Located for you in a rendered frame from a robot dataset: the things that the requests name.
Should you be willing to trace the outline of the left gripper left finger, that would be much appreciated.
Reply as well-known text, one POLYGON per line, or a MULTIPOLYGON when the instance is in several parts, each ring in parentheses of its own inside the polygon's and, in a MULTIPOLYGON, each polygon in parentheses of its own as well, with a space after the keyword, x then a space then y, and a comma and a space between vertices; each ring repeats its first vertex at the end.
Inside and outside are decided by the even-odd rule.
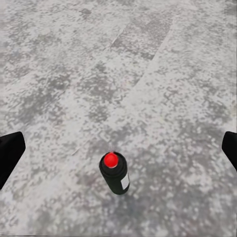
POLYGON ((26 150, 21 131, 0 137, 0 191, 26 150))

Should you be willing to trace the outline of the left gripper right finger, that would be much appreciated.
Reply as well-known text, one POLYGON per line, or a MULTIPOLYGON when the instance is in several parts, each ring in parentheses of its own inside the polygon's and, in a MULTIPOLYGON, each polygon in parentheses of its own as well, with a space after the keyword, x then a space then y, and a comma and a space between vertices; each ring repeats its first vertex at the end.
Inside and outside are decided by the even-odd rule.
POLYGON ((225 132, 222 141, 222 150, 237 170, 237 133, 225 132))

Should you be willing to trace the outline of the insectifuge atomizer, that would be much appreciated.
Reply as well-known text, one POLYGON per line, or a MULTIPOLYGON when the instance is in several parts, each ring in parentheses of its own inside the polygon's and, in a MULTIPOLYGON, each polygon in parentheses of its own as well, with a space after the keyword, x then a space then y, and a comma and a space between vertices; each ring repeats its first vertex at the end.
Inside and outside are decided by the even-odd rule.
POLYGON ((129 189, 127 161, 122 154, 115 152, 115 145, 109 145, 109 149, 110 153, 102 157, 99 168, 113 193, 123 195, 129 189))

